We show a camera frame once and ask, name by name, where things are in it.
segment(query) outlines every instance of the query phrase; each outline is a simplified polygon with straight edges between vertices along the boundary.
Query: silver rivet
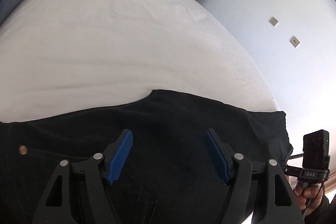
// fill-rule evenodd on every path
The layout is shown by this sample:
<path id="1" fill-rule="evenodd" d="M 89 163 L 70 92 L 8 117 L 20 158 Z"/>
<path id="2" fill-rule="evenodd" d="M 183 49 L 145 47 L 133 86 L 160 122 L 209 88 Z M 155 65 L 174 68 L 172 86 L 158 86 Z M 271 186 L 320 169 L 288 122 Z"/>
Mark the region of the silver rivet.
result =
<path id="1" fill-rule="evenodd" d="M 67 166 L 68 163 L 69 162 L 67 160 L 62 160 L 59 164 L 60 164 L 60 166 Z"/>
<path id="2" fill-rule="evenodd" d="M 241 153 L 236 153 L 235 154 L 235 159 L 242 160 L 243 158 L 244 158 L 244 156 Z"/>
<path id="3" fill-rule="evenodd" d="M 19 147 L 19 153 L 21 155 L 26 155 L 28 153 L 28 148 L 25 145 L 20 145 L 20 147 Z"/>
<path id="4" fill-rule="evenodd" d="M 269 160 L 269 164 L 272 165 L 272 166 L 277 166 L 278 163 L 277 163 L 276 160 L 271 159 L 271 160 Z"/>
<path id="5" fill-rule="evenodd" d="M 102 153 L 95 153 L 95 154 L 93 155 L 93 158 L 94 158 L 95 160 L 100 160 L 102 157 L 103 157 L 103 154 L 102 154 Z"/>

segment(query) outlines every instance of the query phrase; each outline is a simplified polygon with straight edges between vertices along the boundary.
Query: person's arm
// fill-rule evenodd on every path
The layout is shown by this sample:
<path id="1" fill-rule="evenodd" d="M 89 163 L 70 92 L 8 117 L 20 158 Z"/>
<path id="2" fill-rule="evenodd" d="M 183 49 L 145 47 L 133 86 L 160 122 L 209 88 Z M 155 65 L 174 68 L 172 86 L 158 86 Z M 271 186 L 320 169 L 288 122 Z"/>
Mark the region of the person's arm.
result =
<path id="1" fill-rule="evenodd" d="M 320 186 L 309 187 L 303 192 L 301 184 L 297 183 L 294 193 L 296 201 L 302 211 L 306 209 L 305 203 L 307 199 L 315 198 L 307 210 L 304 221 L 305 224 L 316 224 L 329 206 L 329 200 L 324 195 L 324 188 Z"/>

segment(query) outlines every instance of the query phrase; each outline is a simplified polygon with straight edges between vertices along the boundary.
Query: camera lens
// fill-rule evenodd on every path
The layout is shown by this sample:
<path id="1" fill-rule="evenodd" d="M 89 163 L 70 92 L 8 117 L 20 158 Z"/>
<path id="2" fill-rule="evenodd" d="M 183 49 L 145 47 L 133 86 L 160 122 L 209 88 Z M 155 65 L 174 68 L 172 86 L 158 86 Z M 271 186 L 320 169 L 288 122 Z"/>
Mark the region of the camera lens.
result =
<path id="1" fill-rule="evenodd" d="M 316 144 L 317 145 L 321 145 L 322 144 L 322 138 L 321 137 L 318 137 L 318 139 L 316 141 Z"/>
<path id="2" fill-rule="evenodd" d="M 315 146 L 315 138 L 312 138 L 310 140 L 310 143 L 309 143 L 310 147 L 314 147 Z"/>

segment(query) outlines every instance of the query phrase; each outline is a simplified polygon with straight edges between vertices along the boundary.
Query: black pants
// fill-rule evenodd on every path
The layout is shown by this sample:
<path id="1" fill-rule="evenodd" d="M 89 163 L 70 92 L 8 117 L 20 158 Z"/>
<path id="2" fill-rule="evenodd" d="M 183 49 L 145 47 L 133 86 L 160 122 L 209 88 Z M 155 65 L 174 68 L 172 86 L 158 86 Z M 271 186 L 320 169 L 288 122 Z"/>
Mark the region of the black pants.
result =
<path id="1" fill-rule="evenodd" d="M 284 112 L 248 112 L 166 90 L 122 106 L 0 123 L 2 221 L 31 223 L 58 162 L 102 152 L 129 128 L 132 150 L 109 189 L 122 224 L 214 223 L 228 189 L 205 150 L 205 130 L 214 128 L 222 142 L 250 160 L 284 163 L 292 152 L 285 124 Z M 21 145 L 28 148 L 26 155 L 19 153 Z M 252 184 L 246 216 L 253 210 L 255 191 Z"/>

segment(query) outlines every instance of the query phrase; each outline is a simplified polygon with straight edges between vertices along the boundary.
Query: white bed sheet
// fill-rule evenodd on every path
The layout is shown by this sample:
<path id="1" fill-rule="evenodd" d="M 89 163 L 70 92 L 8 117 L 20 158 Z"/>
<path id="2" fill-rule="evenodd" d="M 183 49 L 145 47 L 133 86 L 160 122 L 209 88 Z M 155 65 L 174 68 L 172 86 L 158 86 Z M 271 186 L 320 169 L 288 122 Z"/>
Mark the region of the white bed sheet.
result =
<path id="1" fill-rule="evenodd" d="M 278 104 L 194 0 L 24 0 L 0 27 L 0 121 L 187 92 L 250 111 Z"/>

